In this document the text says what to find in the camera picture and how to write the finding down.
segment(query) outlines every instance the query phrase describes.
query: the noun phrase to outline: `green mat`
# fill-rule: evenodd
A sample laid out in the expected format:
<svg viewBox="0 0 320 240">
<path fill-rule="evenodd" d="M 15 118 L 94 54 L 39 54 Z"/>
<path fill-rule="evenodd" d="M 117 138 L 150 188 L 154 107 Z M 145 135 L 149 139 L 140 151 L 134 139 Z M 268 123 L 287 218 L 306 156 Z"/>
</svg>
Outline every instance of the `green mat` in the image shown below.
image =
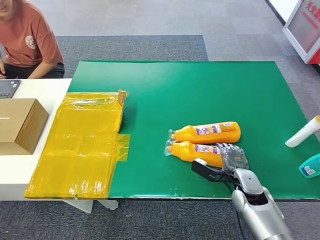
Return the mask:
<svg viewBox="0 0 320 240">
<path fill-rule="evenodd" d="M 285 142 L 306 123 L 274 62 L 82 61 L 69 92 L 129 93 L 120 132 L 131 134 L 127 162 L 118 162 L 109 197 L 229 198 L 222 183 L 165 156 L 169 129 L 235 121 L 237 144 L 274 198 L 320 198 L 320 177 L 298 167 L 320 152 L 314 136 L 296 148 Z"/>
</svg>

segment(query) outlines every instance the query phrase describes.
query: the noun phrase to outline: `orange bottle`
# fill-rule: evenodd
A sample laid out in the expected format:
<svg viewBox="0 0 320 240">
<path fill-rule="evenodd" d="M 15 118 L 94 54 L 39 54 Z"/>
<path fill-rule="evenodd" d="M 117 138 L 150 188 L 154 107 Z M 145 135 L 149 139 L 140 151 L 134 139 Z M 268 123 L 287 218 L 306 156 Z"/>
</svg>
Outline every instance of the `orange bottle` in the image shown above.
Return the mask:
<svg viewBox="0 0 320 240">
<path fill-rule="evenodd" d="M 185 126 L 180 130 L 169 130 L 172 142 L 190 141 L 194 144 L 235 143 L 242 131 L 235 121 L 219 122 L 198 126 Z"/>
<path fill-rule="evenodd" d="M 186 162 L 200 158 L 210 166 L 223 167 L 220 150 L 217 146 L 193 144 L 189 141 L 171 142 L 168 140 L 165 144 L 165 154 L 166 156 L 174 155 Z"/>
</svg>

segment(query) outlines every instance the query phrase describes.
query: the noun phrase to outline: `cardboard box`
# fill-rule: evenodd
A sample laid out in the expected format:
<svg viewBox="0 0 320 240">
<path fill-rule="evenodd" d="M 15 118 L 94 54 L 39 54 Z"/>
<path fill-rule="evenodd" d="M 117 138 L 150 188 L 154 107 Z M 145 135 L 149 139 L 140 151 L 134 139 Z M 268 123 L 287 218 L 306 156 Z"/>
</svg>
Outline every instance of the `cardboard box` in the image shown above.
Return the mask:
<svg viewBox="0 0 320 240">
<path fill-rule="evenodd" d="M 0 155 L 32 154 L 48 118 L 36 99 L 0 99 Z"/>
</svg>

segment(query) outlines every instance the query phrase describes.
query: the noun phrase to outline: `yellow plastic bag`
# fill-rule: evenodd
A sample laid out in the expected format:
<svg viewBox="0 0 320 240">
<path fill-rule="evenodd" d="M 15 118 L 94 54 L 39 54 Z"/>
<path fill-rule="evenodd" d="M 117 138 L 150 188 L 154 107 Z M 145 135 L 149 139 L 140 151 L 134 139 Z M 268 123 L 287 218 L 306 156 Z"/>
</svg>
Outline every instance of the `yellow plastic bag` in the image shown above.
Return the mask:
<svg viewBox="0 0 320 240">
<path fill-rule="evenodd" d="M 126 93 L 67 93 L 57 111 L 26 198 L 106 199 L 130 135 L 118 134 Z"/>
</svg>

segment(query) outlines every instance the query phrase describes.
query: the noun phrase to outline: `gray carpet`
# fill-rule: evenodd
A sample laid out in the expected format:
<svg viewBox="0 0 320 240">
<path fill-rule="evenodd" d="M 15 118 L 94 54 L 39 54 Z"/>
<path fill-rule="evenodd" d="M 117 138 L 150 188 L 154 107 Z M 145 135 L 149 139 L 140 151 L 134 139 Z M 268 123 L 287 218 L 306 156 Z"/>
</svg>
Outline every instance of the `gray carpet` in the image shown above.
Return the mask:
<svg viewBox="0 0 320 240">
<path fill-rule="evenodd" d="M 319 202 L 279 202 L 294 239 L 318 239 Z M 246 239 L 251 240 L 242 223 Z M 0 202 L 2 240 L 242 240 L 230 202 L 121 200 L 91 214 L 64 202 Z"/>
<path fill-rule="evenodd" d="M 57 36 L 72 78 L 81 60 L 208 61 L 202 35 Z"/>
</svg>

